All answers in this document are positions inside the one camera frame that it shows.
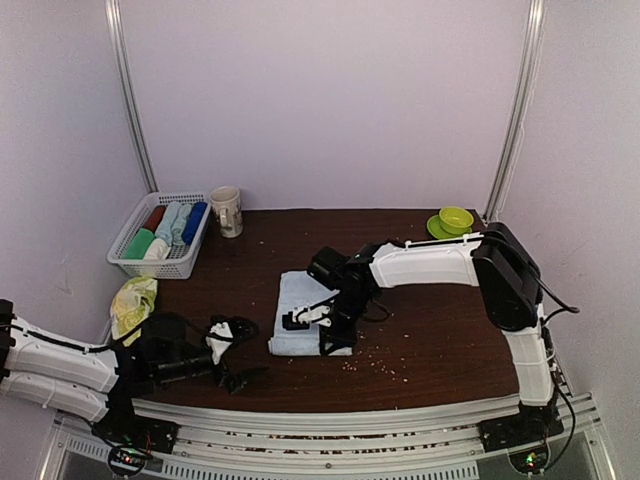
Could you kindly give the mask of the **yellow green patterned towel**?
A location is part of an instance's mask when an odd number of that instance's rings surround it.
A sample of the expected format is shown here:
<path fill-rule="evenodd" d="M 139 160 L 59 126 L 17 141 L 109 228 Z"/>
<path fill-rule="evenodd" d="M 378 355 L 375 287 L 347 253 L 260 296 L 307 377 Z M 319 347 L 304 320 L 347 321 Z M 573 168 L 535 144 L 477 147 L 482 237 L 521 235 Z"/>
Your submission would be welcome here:
<path fill-rule="evenodd" d="M 131 278 L 120 288 L 109 313 L 114 340 L 126 336 L 128 347 L 141 336 L 138 326 L 154 311 L 157 294 L 158 281 L 151 277 Z"/>

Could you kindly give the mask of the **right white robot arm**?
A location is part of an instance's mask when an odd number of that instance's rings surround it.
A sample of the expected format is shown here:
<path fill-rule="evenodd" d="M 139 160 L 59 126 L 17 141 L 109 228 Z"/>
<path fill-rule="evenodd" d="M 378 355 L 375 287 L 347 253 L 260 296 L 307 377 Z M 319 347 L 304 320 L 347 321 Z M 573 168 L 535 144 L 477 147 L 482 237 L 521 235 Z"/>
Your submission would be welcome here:
<path fill-rule="evenodd" d="M 538 265 L 503 223 L 447 240 L 367 243 L 353 255 L 321 248 L 308 275 L 334 295 L 329 350 L 344 345 L 368 306 L 385 290 L 446 285 L 476 290 L 490 324 L 506 339 L 518 382 L 519 406 L 512 430 L 530 442 L 559 421 L 553 341 L 543 307 Z"/>

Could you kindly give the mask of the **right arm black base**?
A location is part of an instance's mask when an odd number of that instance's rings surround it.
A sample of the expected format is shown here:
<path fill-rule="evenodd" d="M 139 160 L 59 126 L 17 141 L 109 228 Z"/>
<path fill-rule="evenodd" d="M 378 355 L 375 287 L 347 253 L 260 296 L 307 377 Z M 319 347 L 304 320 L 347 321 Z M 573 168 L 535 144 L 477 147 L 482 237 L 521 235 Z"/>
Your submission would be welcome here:
<path fill-rule="evenodd" d="M 543 443 L 549 437 L 562 434 L 564 425 L 559 419 L 544 423 L 540 419 L 516 414 L 481 421 L 478 432 L 483 449 L 488 453 L 530 443 Z"/>

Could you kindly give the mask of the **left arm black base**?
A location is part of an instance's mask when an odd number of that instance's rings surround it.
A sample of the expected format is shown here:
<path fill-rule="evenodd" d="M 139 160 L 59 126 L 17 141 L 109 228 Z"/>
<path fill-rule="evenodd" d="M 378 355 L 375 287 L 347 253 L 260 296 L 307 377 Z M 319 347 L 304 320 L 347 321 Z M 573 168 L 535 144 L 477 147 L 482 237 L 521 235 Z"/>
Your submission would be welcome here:
<path fill-rule="evenodd" d="M 92 434 L 108 446 L 129 447 L 145 454 L 171 454 L 179 431 L 174 422 L 139 415 L 105 417 L 89 425 Z"/>

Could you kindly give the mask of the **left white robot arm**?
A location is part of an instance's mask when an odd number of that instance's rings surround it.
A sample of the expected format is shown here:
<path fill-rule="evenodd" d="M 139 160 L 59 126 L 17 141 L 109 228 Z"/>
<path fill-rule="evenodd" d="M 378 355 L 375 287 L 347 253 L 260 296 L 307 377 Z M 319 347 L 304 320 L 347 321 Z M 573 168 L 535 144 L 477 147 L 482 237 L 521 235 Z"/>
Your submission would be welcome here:
<path fill-rule="evenodd" d="M 74 414 L 108 439 L 133 444 L 148 435 L 148 420 L 133 401 L 172 382 L 200 376 L 234 394 L 264 368 L 238 373 L 225 354 L 257 337 L 243 317 L 214 316 L 203 329 L 172 312 L 153 313 L 107 344 L 75 342 L 39 329 L 1 302 L 1 392 Z"/>

